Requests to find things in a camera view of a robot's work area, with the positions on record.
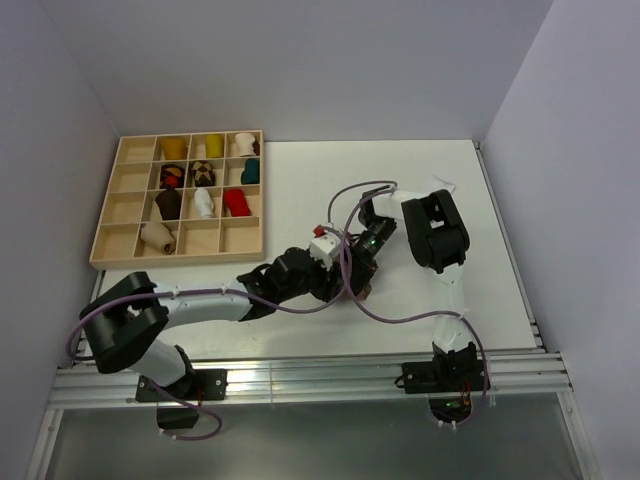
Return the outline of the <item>beige maroon sock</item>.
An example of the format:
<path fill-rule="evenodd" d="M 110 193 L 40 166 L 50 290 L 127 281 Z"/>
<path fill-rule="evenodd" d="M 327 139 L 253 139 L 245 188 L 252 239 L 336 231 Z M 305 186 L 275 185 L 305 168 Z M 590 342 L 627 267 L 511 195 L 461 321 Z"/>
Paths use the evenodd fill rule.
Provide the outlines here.
<path fill-rule="evenodd" d="M 176 239 L 170 230 L 160 222 L 147 222 L 140 231 L 141 240 L 163 255 L 170 255 L 176 249 Z"/>

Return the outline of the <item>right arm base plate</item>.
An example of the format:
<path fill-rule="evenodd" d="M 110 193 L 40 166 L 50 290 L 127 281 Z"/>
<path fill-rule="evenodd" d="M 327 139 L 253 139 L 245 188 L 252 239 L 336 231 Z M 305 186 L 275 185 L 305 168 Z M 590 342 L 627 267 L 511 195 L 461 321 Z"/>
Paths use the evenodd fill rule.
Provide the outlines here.
<path fill-rule="evenodd" d="M 481 360 L 453 367 L 437 360 L 405 362 L 394 385 L 407 394 L 482 392 L 491 388 Z"/>

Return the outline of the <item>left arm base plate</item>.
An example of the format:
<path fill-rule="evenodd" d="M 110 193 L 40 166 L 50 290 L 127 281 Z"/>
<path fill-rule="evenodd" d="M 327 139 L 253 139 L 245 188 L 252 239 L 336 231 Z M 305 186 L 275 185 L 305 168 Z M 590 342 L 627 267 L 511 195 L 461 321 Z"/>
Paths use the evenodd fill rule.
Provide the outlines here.
<path fill-rule="evenodd" d="M 221 401 L 225 398 L 227 387 L 226 369 L 204 369 L 187 373 L 176 382 L 162 386 L 172 397 L 185 401 Z M 138 403 L 167 401 L 152 385 L 149 378 L 140 376 L 135 393 Z"/>

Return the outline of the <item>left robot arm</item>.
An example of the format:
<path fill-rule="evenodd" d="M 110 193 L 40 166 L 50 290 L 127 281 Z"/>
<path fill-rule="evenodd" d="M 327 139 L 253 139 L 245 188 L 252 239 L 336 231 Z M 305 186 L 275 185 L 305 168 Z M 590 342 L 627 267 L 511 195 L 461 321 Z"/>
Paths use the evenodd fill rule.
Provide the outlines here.
<path fill-rule="evenodd" d="M 203 289 L 164 287 L 146 272 L 134 272 L 81 312 L 97 369 L 102 374 L 130 369 L 150 387 L 183 399 L 193 391 L 196 373 L 182 347 L 160 341 L 163 331 L 260 319 L 307 294 L 329 305 L 343 287 L 337 256 L 335 248 L 291 247 L 271 263 Z"/>

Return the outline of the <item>brown sock striped cuff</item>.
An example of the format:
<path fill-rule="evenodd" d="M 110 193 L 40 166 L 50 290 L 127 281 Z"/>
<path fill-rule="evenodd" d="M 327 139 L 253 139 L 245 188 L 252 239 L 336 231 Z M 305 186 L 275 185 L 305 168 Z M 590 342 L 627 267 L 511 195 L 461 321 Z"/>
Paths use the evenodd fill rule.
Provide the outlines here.
<path fill-rule="evenodd" d="M 354 298 L 358 301 L 365 301 L 372 290 L 372 287 L 368 281 L 352 281 L 351 288 Z"/>

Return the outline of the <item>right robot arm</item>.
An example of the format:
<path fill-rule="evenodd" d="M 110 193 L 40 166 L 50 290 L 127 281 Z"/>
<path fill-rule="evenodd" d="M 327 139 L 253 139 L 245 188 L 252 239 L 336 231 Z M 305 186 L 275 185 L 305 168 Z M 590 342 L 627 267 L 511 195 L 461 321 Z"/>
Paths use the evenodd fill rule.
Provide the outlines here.
<path fill-rule="evenodd" d="M 482 341 L 466 318 L 462 289 L 463 266 L 470 237 L 449 191 L 424 195 L 392 185 L 370 190 L 347 217 L 348 234 L 357 219 L 363 226 L 358 239 L 347 239 L 340 254 L 345 289 L 359 310 L 386 324 L 433 321 L 431 371 L 435 383 L 452 390 L 465 381 L 490 384 L 488 358 Z M 365 307 L 358 287 L 370 282 L 375 257 L 402 222 L 412 258 L 433 280 L 428 292 L 438 301 L 432 311 L 401 318 L 385 318 Z"/>

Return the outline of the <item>white sock black stripes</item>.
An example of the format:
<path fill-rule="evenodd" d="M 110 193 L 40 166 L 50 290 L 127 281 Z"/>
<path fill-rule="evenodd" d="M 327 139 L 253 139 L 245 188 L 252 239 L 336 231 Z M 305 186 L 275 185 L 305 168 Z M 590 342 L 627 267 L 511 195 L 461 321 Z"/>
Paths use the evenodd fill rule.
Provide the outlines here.
<path fill-rule="evenodd" d="M 456 185 L 454 183 L 443 180 L 440 177 L 433 176 L 431 181 L 431 188 L 433 191 L 446 190 L 450 194 L 453 194 L 455 192 Z"/>

